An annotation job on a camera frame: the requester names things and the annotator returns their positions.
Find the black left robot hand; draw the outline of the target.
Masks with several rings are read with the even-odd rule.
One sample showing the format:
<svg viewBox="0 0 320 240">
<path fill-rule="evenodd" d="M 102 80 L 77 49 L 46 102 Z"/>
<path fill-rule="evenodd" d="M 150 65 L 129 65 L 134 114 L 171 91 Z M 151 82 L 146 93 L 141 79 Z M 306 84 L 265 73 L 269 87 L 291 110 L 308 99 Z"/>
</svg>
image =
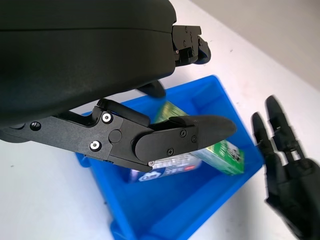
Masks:
<svg viewBox="0 0 320 240">
<path fill-rule="evenodd" d="M 153 161 L 232 136 L 222 116 L 148 116 L 109 100 L 166 92 L 160 79 L 211 59 L 199 26 L 168 0 L 3 0 L 0 138 L 33 141 L 149 172 Z"/>
</svg>

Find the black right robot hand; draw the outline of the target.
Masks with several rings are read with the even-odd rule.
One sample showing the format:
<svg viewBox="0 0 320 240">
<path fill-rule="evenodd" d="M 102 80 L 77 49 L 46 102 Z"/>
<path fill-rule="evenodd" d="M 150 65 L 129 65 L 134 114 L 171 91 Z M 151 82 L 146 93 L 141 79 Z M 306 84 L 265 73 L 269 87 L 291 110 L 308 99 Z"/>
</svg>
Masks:
<svg viewBox="0 0 320 240">
<path fill-rule="evenodd" d="M 273 130 L 268 137 L 258 112 L 251 116 L 253 134 L 266 169 L 266 203 L 299 240 L 320 238 L 320 166 L 307 158 L 285 112 L 271 95 L 265 101 Z"/>
</svg>

